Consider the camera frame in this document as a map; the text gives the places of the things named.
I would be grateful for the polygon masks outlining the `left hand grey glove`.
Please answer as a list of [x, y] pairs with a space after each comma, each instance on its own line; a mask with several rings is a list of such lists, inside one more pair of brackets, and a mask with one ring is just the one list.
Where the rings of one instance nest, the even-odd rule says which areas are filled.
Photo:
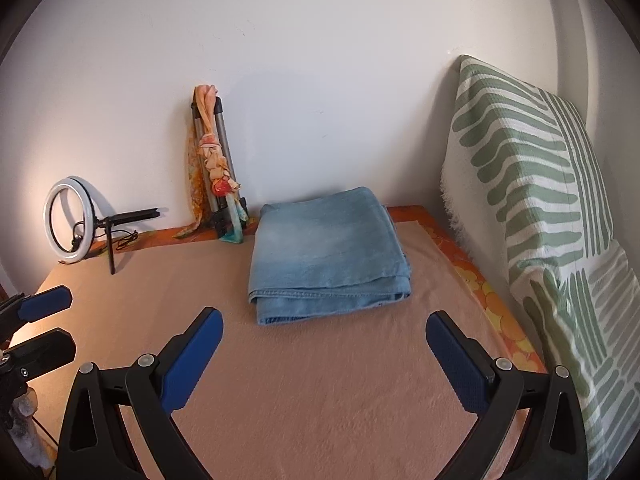
[[9, 410], [12, 428], [9, 430], [14, 444], [29, 465], [40, 468], [48, 474], [54, 465], [54, 452], [51, 445], [40, 436], [34, 415], [38, 410], [38, 398], [34, 388], [12, 402]]

